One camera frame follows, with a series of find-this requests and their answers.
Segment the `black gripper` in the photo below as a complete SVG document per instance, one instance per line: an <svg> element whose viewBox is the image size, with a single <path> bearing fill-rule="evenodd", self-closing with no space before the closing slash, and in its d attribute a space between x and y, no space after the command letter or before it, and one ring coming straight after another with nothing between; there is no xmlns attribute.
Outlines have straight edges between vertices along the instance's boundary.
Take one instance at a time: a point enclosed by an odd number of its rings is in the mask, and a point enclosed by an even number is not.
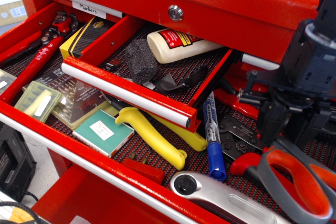
<svg viewBox="0 0 336 224"><path fill-rule="evenodd" d="M335 97L335 20L303 20L275 70L247 72L240 102L259 105L257 129L269 147L288 111L302 111ZM295 145L304 148L331 119L330 109L308 109L298 115Z"/></svg>

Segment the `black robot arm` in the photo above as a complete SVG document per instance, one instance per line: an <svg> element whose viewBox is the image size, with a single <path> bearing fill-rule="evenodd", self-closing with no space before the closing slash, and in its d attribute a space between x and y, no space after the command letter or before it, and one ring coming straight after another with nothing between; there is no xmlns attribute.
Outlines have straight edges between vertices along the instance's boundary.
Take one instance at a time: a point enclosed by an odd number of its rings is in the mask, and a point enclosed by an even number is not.
<svg viewBox="0 0 336 224"><path fill-rule="evenodd" d="M260 104L262 143L271 146L283 133L296 146L307 145L335 114L335 0L320 0L316 18L299 23L277 69L246 77L239 99Z"/></svg>

